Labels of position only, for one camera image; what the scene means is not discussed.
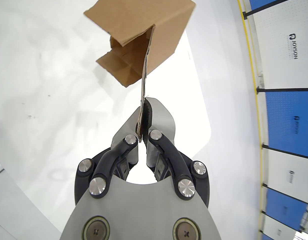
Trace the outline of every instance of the white wall panel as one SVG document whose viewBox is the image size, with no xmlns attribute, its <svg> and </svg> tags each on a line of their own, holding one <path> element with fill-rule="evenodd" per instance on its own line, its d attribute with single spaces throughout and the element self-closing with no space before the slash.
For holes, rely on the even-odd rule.
<svg viewBox="0 0 308 240">
<path fill-rule="evenodd" d="M 296 231 L 273 218 L 265 216 L 263 233 L 274 240 L 293 240 Z"/>
<path fill-rule="evenodd" d="M 308 88 L 308 0 L 280 3 L 254 21 L 265 88 Z"/>
<path fill-rule="evenodd" d="M 267 185 L 308 202 L 308 159 L 268 150 Z"/>
<path fill-rule="evenodd" d="M 16 240 L 16 239 L 0 226 L 0 240 Z"/>
<path fill-rule="evenodd" d="M 0 227 L 0 240 L 58 240 L 61 236 L 6 171 L 0 173 Z"/>
</svg>

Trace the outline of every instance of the gray metal plate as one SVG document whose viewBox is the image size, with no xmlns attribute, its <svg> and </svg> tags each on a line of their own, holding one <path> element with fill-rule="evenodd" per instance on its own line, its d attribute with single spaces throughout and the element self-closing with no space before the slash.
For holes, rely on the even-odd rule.
<svg viewBox="0 0 308 240">
<path fill-rule="evenodd" d="M 201 239 L 220 240 L 216 225 L 198 194 L 189 201 L 177 197 L 171 177 L 158 183 L 139 185 L 113 176 L 105 197 L 94 199 L 86 191 L 60 240 L 81 240 L 84 224 L 93 216 L 103 216 L 110 225 L 110 240 L 173 239 L 174 223 L 192 219 L 201 230 Z"/>
<path fill-rule="evenodd" d="M 112 139 L 111 148 L 115 147 L 120 141 L 122 141 L 127 135 L 135 135 L 136 123 L 140 108 L 138 107 L 134 113 L 127 119 L 127 121 L 122 125 L 122 127 L 116 132 Z M 138 162 L 138 146 L 135 147 L 127 156 L 127 160 L 131 164 L 136 164 Z"/>
</svg>

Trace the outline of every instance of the joyson logo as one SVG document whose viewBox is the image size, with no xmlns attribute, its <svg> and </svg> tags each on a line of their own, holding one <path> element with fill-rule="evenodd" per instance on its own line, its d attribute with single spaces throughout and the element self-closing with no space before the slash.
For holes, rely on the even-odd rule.
<svg viewBox="0 0 308 240">
<path fill-rule="evenodd" d="M 295 134 L 298 135 L 298 132 L 299 132 L 299 116 L 294 116 L 294 121 L 295 121 Z"/>
<path fill-rule="evenodd" d="M 291 51 L 290 53 L 290 59 L 298 59 L 298 50 L 297 50 L 297 43 L 296 43 L 296 34 L 292 33 L 289 35 L 289 49 Z"/>
</svg>

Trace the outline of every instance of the white floor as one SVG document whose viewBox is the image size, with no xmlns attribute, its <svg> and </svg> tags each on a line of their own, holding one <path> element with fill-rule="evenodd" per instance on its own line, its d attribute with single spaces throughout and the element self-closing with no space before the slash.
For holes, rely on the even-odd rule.
<svg viewBox="0 0 308 240">
<path fill-rule="evenodd" d="M 251 65 L 237 0 L 193 0 L 187 36 L 211 125 L 194 156 L 207 163 L 209 210 L 223 240 L 256 239 L 259 139 Z"/>
<path fill-rule="evenodd" d="M 109 35 L 83 15 L 96 1 L 0 0 L 0 163 L 60 231 L 78 163 L 109 147 L 140 105 L 140 81 L 124 88 L 95 62 L 110 49 Z M 148 76 L 146 94 L 171 112 L 175 143 L 193 157 L 210 128 L 186 34 Z M 141 164 L 129 181 L 153 182 Z"/>
<path fill-rule="evenodd" d="M 0 163 L 60 231 L 77 164 L 109 147 L 140 102 L 140 82 L 124 88 L 95 63 L 109 50 L 83 16 L 96 1 L 0 0 Z M 187 35 L 148 76 L 146 94 L 173 115 L 177 148 L 208 166 L 222 239 L 256 239 L 257 120 L 237 1 L 193 1 Z M 129 181 L 153 182 L 142 159 Z"/>
</svg>

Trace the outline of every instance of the yellow line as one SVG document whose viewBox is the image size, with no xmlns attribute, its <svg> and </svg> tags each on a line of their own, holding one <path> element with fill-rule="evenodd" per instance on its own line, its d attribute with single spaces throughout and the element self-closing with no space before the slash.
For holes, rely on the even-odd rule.
<svg viewBox="0 0 308 240">
<path fill-rule="evenodd" d="M 247 35 L 247 28 L 243 16 L 243 11 L 242 11 L 242 6 L 239 0 L 237 0 L 239 10 L 241 13 L 242 17 L 242 22 L 244 26 L 244 32 L 246 36 L 246 42 L 247 42 L 247 48 L 248 48 L 248 53 L 250 57 L 250 62 L 251 62 L 251 70 L 252 70 L 252 75 L 253 75 L 253 84 L 254 84 L 254 94 L 255 94 L 255 102 L 256 102 L 256 112 L 257 112 L 257 125 L 258 125 L 258 137 L 259 137 L 259 150 L 260 150 L 260 196 L 259 196 L 259 222 L 258 222 L 258 228 L 260 229 L 260 224 L 261 224 L 261 209 L 262 209 L 262 182 L 263 182 L 263 155 L 262 155 L 262 141 L 261 141 L 261 130 L 260 130 L 260 120 L 259 120 L 259 109 L 258 109 L 258 100 L 257 100 L 257 92 L 256 92 L 256 81 L 255 81 L 255 73 L 254 73 L 254 68 L 253 68 L 253 61 L 252 61 L 252 54 L 251 54 L 251 47 L 249 44 L 249 39 Z"/>
<path fill-rule="evenodd" d="M 245 5 L 245 2 L 244 0 L 243 1 L 243 5 L 244 5 L 244 11 L 246 11 L 246 5 Z M 255 61 L 255 68 L 256 68 L 256 74 L 257 74 L 257 77 L 258 77 L 258 69 L 257 69 L 257 62 L 256 62 L 256 54 L 255 54 L 255 47 L 254 47 L 254 42 L 253 42 L 253 36 L 252 36 L 252 31 L 251 31 L 251 26 L 250 26 L 250 21 L 247 19 L 247 22 L 248 22 L 248 27 L 250 29 L 250 34 L 251 34 L 251 41 L 252 41 L 252 47 L 253 47 L 253 52 L 254 52 L 254 61 Z"/>
</svg>

